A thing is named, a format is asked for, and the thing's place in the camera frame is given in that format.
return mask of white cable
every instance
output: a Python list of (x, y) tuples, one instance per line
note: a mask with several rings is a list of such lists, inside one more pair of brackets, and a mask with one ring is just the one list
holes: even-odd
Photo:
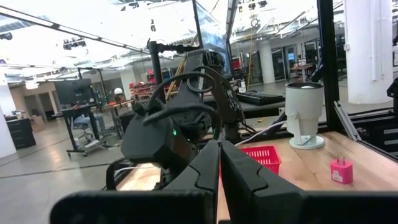
[(155, 166), (149, 166), (149, 167), (144, 167), (144, 166), (137, 166), (137, 167), (125, 167), (122, 169), (118, 169), (114, 172), (114, 176), (118, 175), (120, 172), (124, 170), (131, 170), (131, 169), (150, 169), (150, 168), (155, 168)]
[(286, 121), (281, 121), (281, 122), (275, 123), (275, 124), (273, 124), (273, 125), (270, 125), (270, 126), (268, 126), (267, 128), (263, 129), (262, 131), (258, 132), (257, 134), (251, 136), (249, 139), (246, 139), (246, 140), (244, 140), (244, 141), (241, 141), (241, 142), (236, 143), (235, 146), (240, 146), (240, 145), (244, 144), (245, 142), (248, 142), (248, 141), (252, 140), (252, 139), (255, 138), (256, 136), (258, 136), (258, 135), (260, 135), (260, 134), (262, 134), (262, 133), (264, 133), (264, 132), (270, 130), (270, 128), (273, 128), (273, 127), (278, 126), (278, 125), (282, 125), (282, 124), (284, 124), (284, 123), (286, 123)]

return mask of red box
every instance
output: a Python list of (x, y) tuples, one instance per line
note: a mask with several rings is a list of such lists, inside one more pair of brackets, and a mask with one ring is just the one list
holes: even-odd
[(264, 167), (273, 171), (275, 174), (279, 173), (279, 166), (282, 161), (279, 158), (279, 154), (275, 146), (247, 147), (243, 148), (242, 151), (244, 151), (247, 155), (249, 155), (251, 158), (253, 158)]
[(353, 163), (341, 159), (333, 160), (330, 163), (330, 177), (341, 184), (351, 183), (354, 179)]

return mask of overhead camera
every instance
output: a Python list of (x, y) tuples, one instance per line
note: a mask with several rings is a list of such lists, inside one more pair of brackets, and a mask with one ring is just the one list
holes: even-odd
[(10, 32), (5, 33), (5, 34), (0, 34), (0, 40), (12, 40), (12, 34)]

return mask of red plastic basket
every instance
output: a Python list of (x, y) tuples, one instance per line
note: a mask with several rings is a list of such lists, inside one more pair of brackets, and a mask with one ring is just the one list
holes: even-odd
[(258, 146), (243, 148), (247, 155), (252, 157), (255, 161), (273, 171), (275, 174), (279, 173), (279, 166), (282, 161), (279, 158), (278, 151), (275, 146)]

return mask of white helmet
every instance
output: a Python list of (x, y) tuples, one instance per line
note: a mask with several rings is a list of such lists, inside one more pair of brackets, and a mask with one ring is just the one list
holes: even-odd
[(123, 93), (123, 90), (121, 88), (114, 89), (114, 94), (115, 95), (122, 94), (122, 93)]

